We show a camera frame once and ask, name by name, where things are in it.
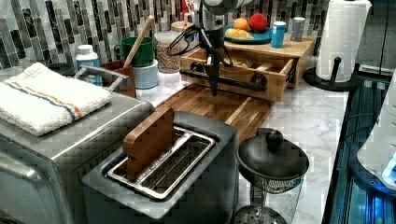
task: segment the tile backsplash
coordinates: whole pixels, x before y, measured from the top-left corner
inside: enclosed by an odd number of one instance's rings
[[[294,16],[303,16],[305,34],[320,36],[328,2],[253,0],[229,13],[225,22],[255,12],[287,24]],[[81,44],[93,45],[101,63],[116,60],[114,46],[137,36],[149,14],[155,17],[148,34],[153,37],[181,20],[180,11],[179,0],[1,0],[0,69],[35,61],[76,65]]]

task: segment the paper towel holder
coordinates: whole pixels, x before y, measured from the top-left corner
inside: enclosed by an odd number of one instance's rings
[[[350,77],[349,81],[345,82],[335,82],[335,78],[337,77],[338,67],[340,65],[341,58],[336,57],[334,59],[334,66],[332,68],[332,76],[330,80],[325,80],[321,77],[318,77],[316,67],[310,68],[305,71],[304,73],[304,80],[306,83],[313,87],[317,87],[319,89],[325,91],[354,91],[359,86],[359,80],[357,76]]]

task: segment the wooden drawer organizer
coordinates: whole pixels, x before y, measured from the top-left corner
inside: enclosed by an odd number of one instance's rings
[[[291,42],[290,35],[286,35],[284,48],[282,49],[272,49],[269,44],[237,45],[226,42],[225,46],[232,57],[244,58],[251,63],[248,64],[247,68],[238,65],[225,67],[221,63],[219,75],[243,82],[250,82],[255,74],[263,75],[267,78],[267,89],[266,91],[253,91],[222,83],[219,83],[219,89],[279,102],[282,100],[283,91],[287,87],[295,88],[304,72],[309,68],[315,38],[305,36],[302,42]],[[205,51],[196,49],[181,57],[180,68],[191,69],[193,63],[204,66],[205,61]],[[260,66],[264,63],[269,63],[272,66],[263,71]],[[181,79],[194,84],[210,86],[207,80],[197,77],[188,77],[182,74]]]

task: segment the towel stripe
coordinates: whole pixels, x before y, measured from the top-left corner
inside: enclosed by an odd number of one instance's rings
[[[76,111],[76,113],[77,113],[77,115],[78,115],[78,118],[79,118],[79,119],[82,118],[81,111],[78,109],[78,107],[77,107],[76,105],[69,104],[69,103],[64,103],[64,102],[60,101],[58,98],[56,98],[56,97],[54,97],[54,96],[47,95],[47,94],[44,93],[44,92],[34,91],[34,90],[30,89],[29,87],[26,87],[26,89],[28,89],[29,91],[35,92],[35,93],[37,93],[37,94],[43,95],[43,96],[47,96],[47,97],[51,98],[53,101],[55,101],[56,103],[58,103],[58,104],[60,104],[60,105],[70,105],[70,106],[73,107],[73,109]]]
[[[52,102],[50,99],[47,99],[47,98],[45,98],[45,97],[43,97],[43,96],[40,96],[40,95],[31,93],[31,92],[28,92],[28,91],[26,91],[26,90],[24,90],[24,89],[21,89],[20,87],[15,87],[15,86],[13,86],[11,83],[8,83],[8,82],[5,82],[5,81],[4,81],[3,83],[6,84],[6,85],[8,85],[8,86],[9,86],[10,88],[12,88],[12,89],[15,89],[15,90],[17,90],[17,91],[21,91],[21,92],[23,92],[23,93],[26,93],[26,94],[35,96],[36,98],[43,99],[43,100],[49,102],[49,103],[52,104],[52,105],[59,106],[59,107],[62,107],[62,108],[64,108],[64,109],[66,109],[67,112],[70,114],[70,117],[72,117],[72,120],[73,120],[73,121],[76,121],[76,116],[75,116],[75,114],[74,114],[74,113],[70,110],[70,108],[68,108],[67,106],[65,106],[65,105],[57,105],[57,104],[55,104],[54,102]]]
[[[19,88],[23,89],[23,86],[21,86],[20,83],[18,83],[18,82],[16,82],[16,81],[10,81],[10,80],[9,80],[9,82],[11,82],[12,84],[14,84],[14,85],[18,86]],[[64,102],[60,101],[58,98],[56,98],[56,97],[54,97],[54,96],[47,95],[47,94],[45,94],[44,92],[35,91],[35,90],[32,90],[32,89],[29,88],[29,87],[25,87],[25,88],[28,89],[29,91],[35,92],[35,93],[37,93],[37,94],[39,94],[39,95],[43,95],[43,96],[49,97],[49,98],[51,98],[52,100],[56,101],[56,102],[57,102],[58,104],[60,104],[60,105],[70,105],[70,106],[72,106],[73,109],[75,110],[75,112],[77,113],[78,118],[79,118],[79,119],[82,118],[81,111],[79,110],[79,108],[78,108],[76,105],[73,105],[73,104],[70,104],[70,103],[64,103]]]

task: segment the black lid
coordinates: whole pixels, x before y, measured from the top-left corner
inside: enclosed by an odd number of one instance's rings
[[[301,177],[309,167],[305,153],[273,129],[259,129],[256,136],[244,141],[238,148],[237,159],[242,174],[276,180]]]

